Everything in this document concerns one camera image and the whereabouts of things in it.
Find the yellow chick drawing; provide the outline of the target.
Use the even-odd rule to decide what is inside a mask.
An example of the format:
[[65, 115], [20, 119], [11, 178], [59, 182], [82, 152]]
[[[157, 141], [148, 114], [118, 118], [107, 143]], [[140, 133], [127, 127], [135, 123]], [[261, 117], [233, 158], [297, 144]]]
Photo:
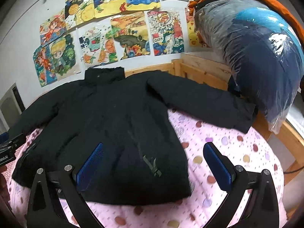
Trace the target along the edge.
[[202, 36], [195, 27], [194, 17], [190, 15], [189, 8], [185, 8], [185, 17], [187, 21], [187, 30], [190, 47], [209, 48]]

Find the blond boy drawing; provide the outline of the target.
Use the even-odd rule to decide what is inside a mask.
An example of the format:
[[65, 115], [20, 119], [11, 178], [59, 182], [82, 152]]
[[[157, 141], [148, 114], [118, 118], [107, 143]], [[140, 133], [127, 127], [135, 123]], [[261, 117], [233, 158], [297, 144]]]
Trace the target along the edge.
[[58, 81], [80, 73], [74, 38], [71, 33], [63, 35], [50, 43], [49, 50], [51, 53], [50, 60]]

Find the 2024 city drawing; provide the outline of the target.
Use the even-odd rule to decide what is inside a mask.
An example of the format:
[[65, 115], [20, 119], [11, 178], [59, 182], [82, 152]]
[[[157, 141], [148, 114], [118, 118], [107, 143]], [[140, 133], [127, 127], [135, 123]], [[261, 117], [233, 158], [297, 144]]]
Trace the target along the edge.
[[184, 39], [178, 11], [147, 13], [155, 56], [184, 52]]

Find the pink dotted bed quilt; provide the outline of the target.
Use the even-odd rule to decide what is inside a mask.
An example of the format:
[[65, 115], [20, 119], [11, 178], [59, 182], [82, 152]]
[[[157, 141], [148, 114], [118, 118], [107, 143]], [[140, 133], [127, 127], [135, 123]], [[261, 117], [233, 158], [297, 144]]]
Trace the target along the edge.
[[177, 204], [144, 207], [89, 203], [105, 227], [203, 227], [219, 208], [235, 174], [269, 172], [277, 198], [283, 195], [283, 170], [267, 142], [254, 129], [247, 134], [209, 125], [181, 112], [166, 117], [187, 154], [192, 194]]

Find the black whale landscape drawing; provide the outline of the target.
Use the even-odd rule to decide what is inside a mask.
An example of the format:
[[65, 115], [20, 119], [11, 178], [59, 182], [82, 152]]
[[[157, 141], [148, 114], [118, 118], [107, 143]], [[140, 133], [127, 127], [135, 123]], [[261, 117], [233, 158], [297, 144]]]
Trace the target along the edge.
[[148, 29], [143, 11], [118, 15], [110, 20], [114, 40], [123, 50], [121, 60], [150, 55]]

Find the red-haired girl drawing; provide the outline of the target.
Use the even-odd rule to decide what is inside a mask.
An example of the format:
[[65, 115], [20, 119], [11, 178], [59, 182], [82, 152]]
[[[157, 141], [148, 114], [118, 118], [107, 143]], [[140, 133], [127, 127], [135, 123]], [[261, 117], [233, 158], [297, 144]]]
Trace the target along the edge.
[[48, 46], [39, 46], [33, 53], [33, 62], [41, 87], [57, 81], [55, 67]]

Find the orange fruit drink drawing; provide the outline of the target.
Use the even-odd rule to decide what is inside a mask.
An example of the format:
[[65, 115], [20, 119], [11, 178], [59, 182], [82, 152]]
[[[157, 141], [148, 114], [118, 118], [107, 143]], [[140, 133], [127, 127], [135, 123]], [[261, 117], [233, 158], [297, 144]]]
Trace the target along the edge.
[[86, 69], [118, 61], [109, 18], [79, 28], [78, 40]]

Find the moon and yellow planet drawing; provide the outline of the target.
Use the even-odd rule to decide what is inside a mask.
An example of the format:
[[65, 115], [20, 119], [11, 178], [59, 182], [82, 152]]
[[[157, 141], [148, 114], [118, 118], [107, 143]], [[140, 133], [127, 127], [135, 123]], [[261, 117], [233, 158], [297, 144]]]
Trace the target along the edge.
[[94, 18], [93, 0], [65, 0], [65, 25], [67, 30]]

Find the black padded jacket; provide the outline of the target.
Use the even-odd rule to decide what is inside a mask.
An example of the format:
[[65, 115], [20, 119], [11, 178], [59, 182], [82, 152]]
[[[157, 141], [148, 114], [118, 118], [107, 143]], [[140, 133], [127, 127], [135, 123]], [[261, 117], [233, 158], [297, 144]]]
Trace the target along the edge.
[[10, 137], [41, 129], [12, 177], [29, 188], [39, 168], [81, 167], [102, 143], [103, 158], [81, 192], [86, 201], [138, 206], [187, 198], [188, 160], [166, 121], [170, 108], [242, 133], [256, 112], [227, 91], [160, 70], [126, 77], [121, 67], [91, 68], [39, 97], [9, 129]]

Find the wooden bed frame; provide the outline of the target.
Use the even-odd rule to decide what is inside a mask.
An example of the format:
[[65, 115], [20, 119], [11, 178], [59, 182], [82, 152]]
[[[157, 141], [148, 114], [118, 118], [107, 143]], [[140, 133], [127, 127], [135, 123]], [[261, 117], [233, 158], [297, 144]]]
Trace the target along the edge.
[[[229, 67], [204, 57], [182, 53], [179, 59], [171, 59], [156, 65], [144, 65], [138, 68], [127, 67], [125, 75], [161, 70], [172, 75], [192, 79], [199, 83], [226, 90], [230, 78]], [[284, 174], [283, 204], [290, 219], [303, 199], [303, 127], [292, 116], [283, 122], [278, 134], [268, 130], [267, 121], [259, 113], [253, 127], [270, 143], [278, 153], [281, 162], [288, 168]]]

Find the anime girl drawing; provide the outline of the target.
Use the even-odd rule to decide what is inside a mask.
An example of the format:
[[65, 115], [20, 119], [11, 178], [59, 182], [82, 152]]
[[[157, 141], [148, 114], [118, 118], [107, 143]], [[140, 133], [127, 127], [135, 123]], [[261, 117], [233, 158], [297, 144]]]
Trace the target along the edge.
[[66, 32], [65, 10], [62, 9], [40, 25], [40, 44], [46, 46]]

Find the plastic bag of bedding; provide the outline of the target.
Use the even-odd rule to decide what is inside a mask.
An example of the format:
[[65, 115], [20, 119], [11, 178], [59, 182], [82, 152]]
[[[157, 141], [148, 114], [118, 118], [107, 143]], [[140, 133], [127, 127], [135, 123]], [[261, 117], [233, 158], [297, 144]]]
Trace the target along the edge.
[[303, 47], [291, 25], [259, 0], [205, 0], [195, 5], [194, 20], [231, 68], [237, 90], [278, 133], [303, 77]]

